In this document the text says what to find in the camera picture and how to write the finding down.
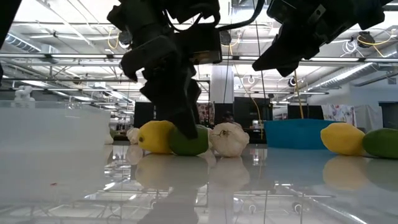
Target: glossy white surface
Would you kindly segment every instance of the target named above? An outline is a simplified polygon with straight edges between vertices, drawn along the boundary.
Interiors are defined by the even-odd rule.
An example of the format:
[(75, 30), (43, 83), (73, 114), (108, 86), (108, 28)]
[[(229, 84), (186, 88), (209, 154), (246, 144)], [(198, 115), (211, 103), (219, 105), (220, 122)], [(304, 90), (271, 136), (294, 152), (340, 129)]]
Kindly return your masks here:
[(398, 161), (254, 145), (231, 159), (134, 146), (52, 156), (0, 170), (0, 223), (398, 223)]

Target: blue container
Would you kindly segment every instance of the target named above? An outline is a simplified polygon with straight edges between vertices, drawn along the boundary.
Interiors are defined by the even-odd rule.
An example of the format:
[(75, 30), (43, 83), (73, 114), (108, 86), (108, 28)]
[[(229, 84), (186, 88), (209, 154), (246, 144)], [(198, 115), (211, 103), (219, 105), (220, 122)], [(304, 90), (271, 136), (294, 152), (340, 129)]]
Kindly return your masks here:
[(335, 122), (320, 119), (267, 121), (266, 136), (268, 147), (326, 149), (321, 140), (321, 130)]

